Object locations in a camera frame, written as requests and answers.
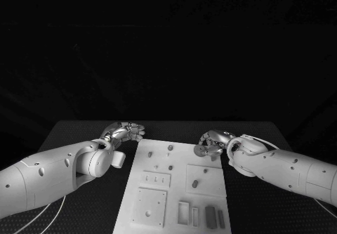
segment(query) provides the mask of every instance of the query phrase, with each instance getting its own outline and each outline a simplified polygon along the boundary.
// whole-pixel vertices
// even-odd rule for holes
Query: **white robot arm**
[[[257,176],[280,188],[323,200],[337,207],[336,165],[278,148],[268,151],[252,136],[236,137],[232,133],[211,130],[200,138],[195,154],[212,156],[213,160],[223,149],[229,164],[241,174]]]
[[[110,165],[121,168],[123,141],[143,139],[144,126],[111,124],[100,139],[43,151],[0,171],[0,219],[36,209],[101,177]]]

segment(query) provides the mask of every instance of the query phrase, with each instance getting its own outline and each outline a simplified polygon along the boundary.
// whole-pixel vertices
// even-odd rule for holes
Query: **dark table surface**
[[[111,121],[61,121],[55,125],[41,151],[97,139]],[[281,132],[271,122],[149,121],[130,120],[146,126],[146,139],[198,144],[212,129],[248,134],[291,151]],[[118,151],[127,155],[121,169],[110,168],[101,178],[85,184],[65,198],[58,218],[45,234],[111,234],[114,231],[137,142],[127,141]],[[229,219],[234,234],[333,234],[337,220],[313,198],[283,190],[259,178],[247,177],[228,164],[222,155]],[[48,227],[62,204],[54,202],[36,221],[20,232],[39,234]],[[15,214],[0,220],[0,233],[13,234],[36,217],[45,207]]]

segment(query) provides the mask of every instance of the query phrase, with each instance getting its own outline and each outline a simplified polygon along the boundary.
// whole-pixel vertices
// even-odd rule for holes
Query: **black background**
[[[334,1],[0,9],[2,168],[62,119],[272,121],[295,152],[337,163]]]

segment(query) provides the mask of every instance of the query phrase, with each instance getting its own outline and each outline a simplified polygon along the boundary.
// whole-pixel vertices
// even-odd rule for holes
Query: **robotic hand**
[[[136,123],[114,123],[100,139],[36,153],[0,171],[0,219],[59,200],[110,165],[121,168],[126,155],[115,149],[127,140],[140,142],[143,130]]]
[[[195,154],[199,157],[223,153],[229,157],[229,165],[245,176],[258,176],[280,188],[326,201],[337,207],[337,166],[308,156],[281,150],[268,151],[255,137],[211,130],[203,134]]]

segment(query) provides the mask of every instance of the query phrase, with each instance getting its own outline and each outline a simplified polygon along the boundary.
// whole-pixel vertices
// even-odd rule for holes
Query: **white platform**
[[[218,157],[218,159],[212,162],[209,156],[198,157],[195,155],[193,149],[195,145],[192,144],[149,139],[143,139],[140,141],[128,177],[128,184],[120,207],[118,218],[114,227],[114,234],[231,234],[225,178],[223,174],[219,173],[222,171],[218,169],[212,169],[222,168],[221,157]],[[190,174],[187,178],[187,165],[202,166],[208,168],[208,173],[203,175],[198,171],[196,177],[193,178],[193,174]],[[200,187],[196,187],[198,190],[200,190],[198,194],[186,192],[190,190],[190,188],[186,190],[186,186],[189,183],[187,179],[200,180],[200,184],[198,184],[200,185]],[[211,192],[213,195],[203,194],[205,180],[208,180],[208,189],[211,188],[211,184],[215,185],[215,192]],[[147,191],[146,197],[149,199],[146,203],[140,201],[140,189],[154,190],[144,190]],[[162,196],[166,197],[166,202],[163,203],[162,200],[159,209],[156,210],[154,206],[156,203],[159,203],[160,201],[160,193],[157,191],[164,192],[162,193]],[[189,203],[189,225],[177,224],[179,202]],[[213,206],[216,208],[216,216],[218,210],[223,211],[225,229],[221,229],[219,220],[218,229],[209,229],[206,227],[206,206]],[[162,219],[163,208],[164,222],[162,223],[162,221],[159,222],[159,220]],[[193,208],[198,208],[199,210],[199,227],[193,227]],[[134,217],[140,216],[141,214],[143,217],[140,217],[140,220],[144,220],[144,222],[134,221]]]

